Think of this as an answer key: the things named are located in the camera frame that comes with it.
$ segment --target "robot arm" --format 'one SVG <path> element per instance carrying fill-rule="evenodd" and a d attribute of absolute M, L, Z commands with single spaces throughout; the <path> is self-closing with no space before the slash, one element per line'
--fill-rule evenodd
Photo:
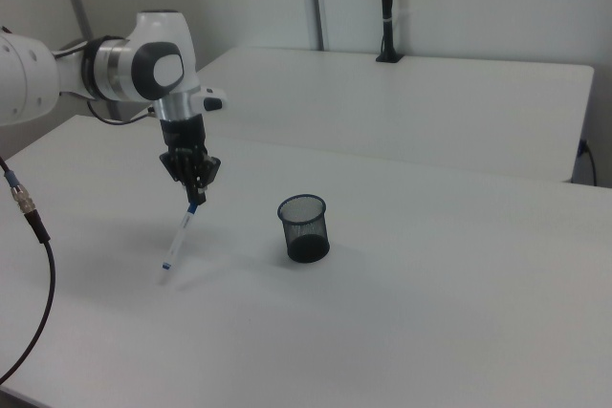
<path fill-rule="evenodd" d="M 126 38 L 105 36 L 52 53 L 43 43 L 0 34 L 0 125 L 41 117 L 60 93 L 88 99 L 152 102 L 168 151 L 160 156 L 192 204 L 206 200 L 219 160 L 210 157 L 201 114 L 195 52 L 185 18 L 176 11 L 143 11 Z"/>

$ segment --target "white table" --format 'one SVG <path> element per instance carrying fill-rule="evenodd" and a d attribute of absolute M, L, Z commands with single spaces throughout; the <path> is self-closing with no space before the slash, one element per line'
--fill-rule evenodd
<path fill-rule="evenodd" d="M 228 94 L 211 134 L 563 182 L 593 69 L 234 49 L 199 77 Z"/>
<path fill-rule="evenodd" d="M 208 136 L 222 160 L 159 282 L 186 196 L 155 120 L 72 118 L 9 163 L 53 237 L 47 329 L 6 388 L 47 406 L 607 407 L 612 195 Z M 328 204 L 291 262 L 286 197 Z M 0 363 L 27 345 L 43 248 L 0 192 Z"/>

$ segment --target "mesh cup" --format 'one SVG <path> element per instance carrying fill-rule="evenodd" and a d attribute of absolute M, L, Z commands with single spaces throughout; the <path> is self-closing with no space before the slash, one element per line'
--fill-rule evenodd
<path fill-rule="evenodd" d="M 278 207 L 289 258 L 299 263 L 313 263 L 327 255 L 325 209 L 325 202 L 315 195 L 292 196 Z"/>

